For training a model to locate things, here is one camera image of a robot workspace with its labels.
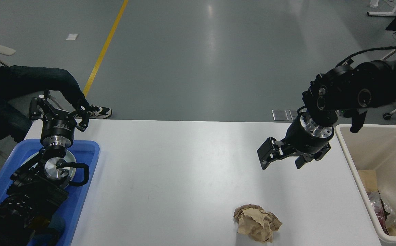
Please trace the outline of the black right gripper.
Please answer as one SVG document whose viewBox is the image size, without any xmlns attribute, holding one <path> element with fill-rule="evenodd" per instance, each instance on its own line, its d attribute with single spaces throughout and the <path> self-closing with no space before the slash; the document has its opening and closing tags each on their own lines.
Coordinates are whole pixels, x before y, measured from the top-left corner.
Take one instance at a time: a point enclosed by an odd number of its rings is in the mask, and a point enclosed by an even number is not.
<svg viewBox="0 0 396 246">
<path fill-rule="evenodd" d="M 309 112 L 301 112 L 289 126 L 281 141 L 268 137 L 258 148 L 257 154 L 262 170 L 271 162 L 289 156 L 298 156 L 297 169 L 301 169 L 312 160 L 319 161 L 331 149 L 329 141 L 334 137 L 334 128 L 316 124 Z"/>
</svg>

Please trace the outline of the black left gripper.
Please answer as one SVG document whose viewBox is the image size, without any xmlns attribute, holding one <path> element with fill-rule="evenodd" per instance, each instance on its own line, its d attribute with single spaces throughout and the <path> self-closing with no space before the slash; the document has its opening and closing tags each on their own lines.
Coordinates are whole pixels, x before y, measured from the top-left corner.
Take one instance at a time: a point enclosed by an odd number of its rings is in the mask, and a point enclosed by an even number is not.
<svg viewBox="0 0 396 246">
<path fill-rule="evenodd" d="M 59 145 L 69 148 L 73 145 L 75 128 L 84 132 L 88 127 L 90 121 L 88 106 L 84 106 L 82 100 L 79 99 L 77 108 L 70 113 L 55 108 L 49 99 L 55 103 L 54 97 L 50 95 L 33 97 L 29 105 L 29 119 L 43 121 L 40 143 L 44 147 Z M 78 117 L 81 121 L 76 124 L 75 119 Z"/>
</svg>

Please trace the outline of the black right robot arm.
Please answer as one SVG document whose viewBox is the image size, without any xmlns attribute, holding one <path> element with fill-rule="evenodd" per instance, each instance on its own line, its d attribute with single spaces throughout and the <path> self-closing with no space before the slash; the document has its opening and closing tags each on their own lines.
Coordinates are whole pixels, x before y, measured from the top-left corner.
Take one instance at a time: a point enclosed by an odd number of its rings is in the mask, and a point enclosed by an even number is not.
<svg viewBox="0 0 396 246">
<path fill-rule="evenodd" d="M 396 50 L 396 46 L 376 50 Z M 303 106 L 285 137 L 278 141 L 270 137 L 258 148 L 263 170 L 276 160 L 296 157 L 298 169 L 306 163 L 321 160 L 331 149 L 334 125 L 338 117 L 351 119 L 350 131 L 358 133 L 363 127 L 369 108 L 378 108 L 396 100 L 396 60 L 374 60 L 351 67 L 353 53 L 333 69 L 320 73 L 302 92 Z"/>
</svg>

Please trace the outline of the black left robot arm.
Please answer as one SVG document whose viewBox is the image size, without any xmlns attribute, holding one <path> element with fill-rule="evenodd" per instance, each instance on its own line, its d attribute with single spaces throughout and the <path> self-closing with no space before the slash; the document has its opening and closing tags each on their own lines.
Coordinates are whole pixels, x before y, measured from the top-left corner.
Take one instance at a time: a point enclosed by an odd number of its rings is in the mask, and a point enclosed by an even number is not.
<svg viewBox="0 0 396 246">
<path fill-rule="evenodd" d="M 55 246 L 62 233 L 52 228 L 53 215 L 69 197 L 68 186 L 80 187 L 90 179 L 90 167 L 66 161 L 75 129 L 85 131 L 90 115 L 78 103 L 75 111 L 55 108 L 46 90 L 30 102 L 29 118 L 42 120 L 42 148 L 15 170 L 7 198 L 0 203 L 0 246 L 27 246 L 36 236 L 45 236 Z"/>
</svg>

